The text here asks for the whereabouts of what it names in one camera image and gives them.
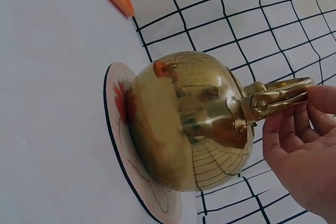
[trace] black grid lines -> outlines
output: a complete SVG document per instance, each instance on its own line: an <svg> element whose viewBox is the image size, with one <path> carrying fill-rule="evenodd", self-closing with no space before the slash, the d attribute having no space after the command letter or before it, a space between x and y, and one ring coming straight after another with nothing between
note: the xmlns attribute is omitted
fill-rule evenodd
<svg viewBox="0 0 336 224"><path fill-rule="evenodd" d="M318 85L336 85L332 67L336 65L336 0L141 3L135 3L138 8L133 21L150 62L173 52L197 50L228 66L243 85L304 76L313 77ZM261 153L261 140L254 140L254 153ZM218 154L220 147L208 144L199 148L206 150L207 156L199 157L197 149L193 152L197 187L210 180L216 183L217 177L218 181L224 175L232 177L215 189L199 192L199 223L286 223L311 214L277 184L261 154L237 173L236 164L232 169L221 169L225 159ZM237 154L232 151L226 155ZM206 177L201 168L211 162L214 171ZM283 210L279 214L275 209ZM315 219L314 223L325 222Z"/></svg>

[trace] reflective metal surface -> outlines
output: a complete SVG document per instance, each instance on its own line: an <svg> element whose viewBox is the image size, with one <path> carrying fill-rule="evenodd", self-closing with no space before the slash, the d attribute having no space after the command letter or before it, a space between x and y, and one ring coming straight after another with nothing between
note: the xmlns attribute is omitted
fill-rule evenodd
<svg viewBox="0 0 336 224"><path fill-rule="evenodd" d="M129 125L149 173L178 191L206 190L237 175L252 149L255 123L307 102L310 78L242 87L201 52L151 63L132 83L136 115Z"/></svg>

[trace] white backdrop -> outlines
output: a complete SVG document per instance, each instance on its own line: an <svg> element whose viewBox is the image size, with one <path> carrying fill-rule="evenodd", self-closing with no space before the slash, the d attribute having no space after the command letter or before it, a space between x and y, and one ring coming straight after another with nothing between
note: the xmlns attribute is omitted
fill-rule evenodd
<svg viewBox="0 0 336 224"><path fill-rule="evenodd" d="M149 62L108 0L0 0L1 224L154 223L106 125L116 60Z"/></svg>

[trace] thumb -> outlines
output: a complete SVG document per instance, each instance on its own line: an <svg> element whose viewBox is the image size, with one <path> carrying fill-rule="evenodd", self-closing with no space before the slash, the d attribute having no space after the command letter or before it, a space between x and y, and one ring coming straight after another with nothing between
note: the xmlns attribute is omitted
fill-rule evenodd
<svg viewBox="0 0 336 224"><path fill-rule="evenodd" d="M317 110L326 114L336 114L336 87L310 86L307 91L309 102Z"/></svg>

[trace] brass handle bracket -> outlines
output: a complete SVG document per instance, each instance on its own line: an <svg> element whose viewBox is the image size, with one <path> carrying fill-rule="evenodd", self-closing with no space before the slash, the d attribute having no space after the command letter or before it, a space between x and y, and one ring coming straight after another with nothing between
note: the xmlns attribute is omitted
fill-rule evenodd
<svg viewBox="0 0 336 224"><path fill-rule="evenodd" d="M246 123L254 124L272 114L308 102L307 88L313 84L311 78L266 84L262 91L240 100Z"/></svg>

